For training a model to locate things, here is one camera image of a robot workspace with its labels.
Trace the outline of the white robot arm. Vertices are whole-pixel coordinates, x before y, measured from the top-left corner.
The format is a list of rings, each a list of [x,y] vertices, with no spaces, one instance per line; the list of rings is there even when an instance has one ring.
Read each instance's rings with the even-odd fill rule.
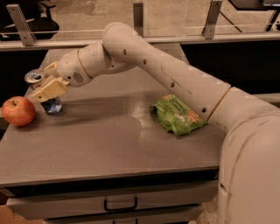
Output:
[[[128,25],[108,24],[100,42],[47,66],[31,96],[46,102],[130,65],[141,67],[225,133],[218,224],[279,224],[280,109],[158,50]]]

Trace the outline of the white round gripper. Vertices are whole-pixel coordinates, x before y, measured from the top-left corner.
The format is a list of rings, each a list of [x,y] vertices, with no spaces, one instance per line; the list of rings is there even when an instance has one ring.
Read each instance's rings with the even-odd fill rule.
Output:
[[[92,80],[83,69],[78,52],[78,50],[68,52],[58,62],[54,61],[44,69],[49,77],[32,91],[31,98],[34,101],[46,102],[63,95],[68,85],[77,88]]]

